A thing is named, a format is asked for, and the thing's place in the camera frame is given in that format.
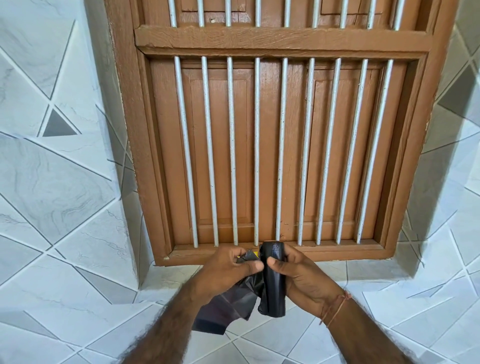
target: black garbage bag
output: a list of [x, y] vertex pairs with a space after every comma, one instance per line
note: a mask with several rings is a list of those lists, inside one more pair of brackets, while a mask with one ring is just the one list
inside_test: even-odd
[[272, 271], [266, 264], [269, 256], [284, 260], [283, 243], [264, 242], [259, 255], [260, 258], [249, 250], [237, 259], [238, 263], [260, 259], [265, 268], [238, 281], [203, 306], [193, 322], [192, 330], [223, 335], [233, 321], [250, 318], [257, 297], [260, 297], [258, 312], [261, 314], [271, 317], [285, 315], [285, 276]]

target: brown wooden door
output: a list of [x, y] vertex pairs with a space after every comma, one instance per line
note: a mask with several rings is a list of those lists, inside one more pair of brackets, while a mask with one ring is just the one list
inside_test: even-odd
[[[147, 133], [142, 134], [143, 140], [140, 140], [138, 129], [138, 123], [141, 121], [129, 122], [128, 110], [126, 110], [126, 117], [131, 139], [132, 135], [138, 135], [133, 137], [136, 141], [132, 141], [132, 153], [142, 206], [157, 264], [202, 262], [203, 257], [213, 251], [215, 226], [212, 215], [204, 85], [200, 62], [202, 55], [208, 57], [208, 94], [219, 242], [234, 241], [226, 56], [233, 56], [238, 241], [246, 247], [254, 247], [255, 228], [255, 65], [253, 58], [261, 57], [258, 239], [265, 241], [275, 238], [282, 57], [288, 57], [284, 158], [281, 174], [283, 183], [280, 240], [297, 243], [302, 151], [306, 138], [305, 115], [308, 107], [308, 63], [310, 57], [316, 57], [312, 88], [311, 134], [306, 141], [309, 152], [305, 180], [302, 249], [315, 253], [315, 259], [375, 258], [391, 255], [395, 249], [396, 237], [394, 236], [398, 235], [398, 231], [395, 233], [395, 230], [399, 230], [400, 227], [397, 221], [394, 221], [391, 227], [391, 221], [395, 219], [394, 214], [401, 216], [406, 203], [406, 201], [400, 202], [401, 206], [396, 206], [394, 211], [392, 198], [403, 194], [405, 200], [405, 193], [408, 196], [407, 189], [413, 176], [412, 171], [406, 171], [408, 176], [399, 187], [401, 191], [398, 191], [399, 172], [405, 154], [408, 153], [405, 146], [411, 135], [408, 125], [412, 122], [414, 111], [417, 110], [416, 103], [422, 77], [425, 77], [424, 73], [430, 77], [433, 88], [438, 83], [439, 70], [444, 57], [443, 47], [448, 39], [445, 34], [448, 31], [438, 30], [435, 27], [435, 21], [438, 17], [443, 17], [445, 26], [451, 27], [453, 18], [448, 11], [451, 12], [456, 6], [455, 1], [449, 2], [450, 5], [448, 5], [441, 0], [406, 0], [397, 32], [390, 30], [395, 22], [395, 11], [398, 9], [396, 0], [377, 0], [371, 31], [365, 30], [370, 0], [348, 2], [344, 13], [346, 14], [345, 30], [338, 30], [341, 22], [342, 1], [323, 0], [318, 14], [320, 29], [316, 32], [308, 29], [312, 25], [313, 1], [293, 1], [290, 28], [281, 29], [284, 25], [285, 2], [263, 0], [261, 27], [258, 28], [258, 33], [253, 32], [257, 31], [254, 29], [254, 0], [232, 1], [233, 24], [230, 29], [225, 27], [226, 13], [223, 0], [204, 0], [203, 3], [205, 29], [198, 27], [197, 0], [175, 1], [175, 19], [178, 29], [171, 27], [167, 0], [132, 0], [129, 9], [132, 12], [132, 25], [136, 28], [135, 43], [138, 48], [136, 57], [140, 71], [138, 80], [143, 94], [144, 110], [146, 110], [144, 123], [147, 124]], [[112, 6], [112, 4], [109, 6], [107, 1], [110, 17], [115, 18], [116, 11]], [[117, 29], [115, 24], [113, 21], [114, 39], [121, 32], [125, 33], [124, 30]], [[437, 52], [437, 60], [427, 58], [433, 49]], [[177, 55], [180, 56], [181, 63], [192, 168], [192, 191], [188, 186], [188, 163], [182, 138], [178, 83], [172, 58]], [[337, 57], [342, 57], [342, 63], [334, 108], [324, 214], [321, 221], [321, 244], [317, 246], [315, 240], [321, 201], [320, 191], [325, 166], [329, 115], [333, 105], [334, 64]], [[341, 241], [337, 244], [341, 196], [355, 119], [360, 70], [362, 59], [365, 58], [369, 58], [369, 63], [350, 180], [347, 186]], [[395, 61], [391, 76], [386, 76], [389, 59]], [[425, 71], [428, 61], [431, 62], [431, 73]], [[375, 136], [376, 119], [379, 109], [382, 108], [382, 88], [386, 77], [390, 82], [384, 100], [380, 132]], [[428, 92], [431, 93], [431, 90], [424, 91], [425, 97]], [[416, 123], [419, 126], [416, 126], [416, 130], [422, 132], [422, 135], [421, 125], [423, 124], [424, 129], [431, 106], [432, 100], [427, 98], [422, 106], [424, 116], [417, 116]], [[415, 164], [418, 159], [422, 135], [414, 137], [416, 141], [414, 141], [415, 147], [411, 156], [413, 160], [410, 163]], [[378, 138], [378, 147], [374, 154], [370, 176], [367, 172], [368, 161], [371, 158], [375, 138]], [[140, 158], [146, 155], [142, 150], [151, 156], [151, 161], [148, 160], [148, 163], [144, 160], [140, 161]], [[155, 184], [152, 184], [152, 178], [156, 181]], [[367, 202], [362, 200], [366, 180], [371, 181]], [[199, 248], [193, 248], [195, 227], [192, 225], [192, 206], [189, 201], [191, 194], [195, 203], [194, 221], [197, 224]], [[366, 205], [366, 212], [359, 237], [360, 244], [356, 244], [362, 203]], [[388, 239], [391, 241], [395, 239], [395, 242], [387, 246]]]

